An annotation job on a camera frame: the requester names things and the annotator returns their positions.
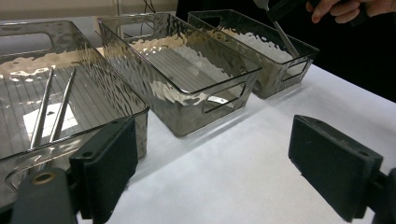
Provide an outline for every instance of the black tool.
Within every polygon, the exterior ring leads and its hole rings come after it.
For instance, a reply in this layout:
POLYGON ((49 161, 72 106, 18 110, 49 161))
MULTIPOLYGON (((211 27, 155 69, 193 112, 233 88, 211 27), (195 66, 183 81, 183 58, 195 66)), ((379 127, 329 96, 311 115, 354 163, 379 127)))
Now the black tool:
MULTIPOLYGON (((306 2, 307 0, 281 0, 276 5, 272 6, 270 10, 267 12, 268 18, 270 21, 278 21, 291 12, 295 7, 299 6, 302 2, 306 2)), ((309 0, 313 7, 316 7, 320 0, 309 0)), ((360 6, 360 14, 349 22, 352 27, 356 27, 369 19, 369 16, 366 13, 366 8, 364 4, 360 6)))
POLYGON ((17 200, 0 208, 0 223, 77 223, 76 213, 105 223, 137 166, 134 117, 105 125, 70 157, 22 180, 17 200))
POLYGON ((327 123, 296 115, 289 158, 345 221, 367 207, 375 224, 396 223, 396 169, 379 171, 383 157, 327 123))

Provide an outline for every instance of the white tablecloth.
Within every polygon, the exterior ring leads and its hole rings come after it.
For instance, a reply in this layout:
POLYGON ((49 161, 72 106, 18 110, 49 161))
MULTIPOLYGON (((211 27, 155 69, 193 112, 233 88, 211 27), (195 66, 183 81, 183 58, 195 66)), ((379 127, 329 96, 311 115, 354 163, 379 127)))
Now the white tablecloth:
MULTIPOLYGON (((396 167, 396 104, 314 65, 303 82, 184 138, 151 111, 148 155, 108 223, 345 223, 288 157, 294 115, 332 125, 396 167)), ((364 219, 371 223, 367 209, 364 219)), ((81 220, 80 223, 91 223, 81 220)))

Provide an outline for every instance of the plastic tray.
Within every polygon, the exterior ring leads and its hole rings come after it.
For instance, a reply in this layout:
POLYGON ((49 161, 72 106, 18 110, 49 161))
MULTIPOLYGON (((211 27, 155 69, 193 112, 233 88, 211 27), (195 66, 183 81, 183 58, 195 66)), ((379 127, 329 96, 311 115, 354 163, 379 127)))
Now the plastic tray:
MULTIPOLYGON (((19 171, 52 161, 69 166, 67 156, 113 119, 134 115, 139 158, 147 152, 148 104, 118 75, 71 21, 0 26, 0 178, 14 186, 19 171), (37 111, 51 67, 43 138, 31 148, 37 111), (49 147, 50 132, 72 70, 61 135, 49 147)), ((0 206, 12 200, 0 184, 0 206)))
POLYGON ((253 93, 262 99, 300 83, 318 49, 289 36, 292 58, 277 30, 230 9, 191 11, 188 23, 262 65, 253 93))
POLYGON ((243 107, 261 67, 168 13, 99 18, 105 57, 175 136, 243 107), (146 35, 127 35, 148 24, 146 35))

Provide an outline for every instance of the human hand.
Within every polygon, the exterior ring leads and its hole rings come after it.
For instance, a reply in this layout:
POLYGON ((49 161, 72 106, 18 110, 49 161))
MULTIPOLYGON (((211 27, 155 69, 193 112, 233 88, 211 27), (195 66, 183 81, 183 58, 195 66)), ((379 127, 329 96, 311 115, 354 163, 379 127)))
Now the human hand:
POLYGON ((337 23, 346 23, 359 15, 361 4, 365 5, 369 17, 396 12, 396 0, 350 0, 342 3, 340 0, 321 0, 315 8, 309 1, 305 7, 312 12, 313 23, 318 23, 327 13, 334 16, 337 23))

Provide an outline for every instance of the bin handle cutout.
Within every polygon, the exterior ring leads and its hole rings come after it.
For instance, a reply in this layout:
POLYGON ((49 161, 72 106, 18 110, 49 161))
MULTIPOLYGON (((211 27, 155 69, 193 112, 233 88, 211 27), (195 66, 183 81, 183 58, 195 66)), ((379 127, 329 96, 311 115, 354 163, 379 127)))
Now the bin handle cutout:
POLYGON ((46 33, 0 36, 0 56, 43 52, 51 49, 54 49, 54 44, 50 35, 46 33))
POLYGON ((219 27, 221 24, 221 16, 211 16, 200 19, 213 27, 219 27))
POLYGON ((284 76, 282 77, 282 82, 287 81, 291 78, 298 77, 303 71, 305 71, 308 66, 308 60, 302 61, 295 65, 290 66, 284 76))
POLYGON ((245 87, 246 82, 241 82, 208 95, 204 101, 203 113, 209 113, 223 106, 233 108, 232 102, 238 100, 243 95, 245 87))
POLYGON ((154 23, 152 21, 142 21, 126 23, 117 27, 122 39, 135 39, 154 34, 154 23))

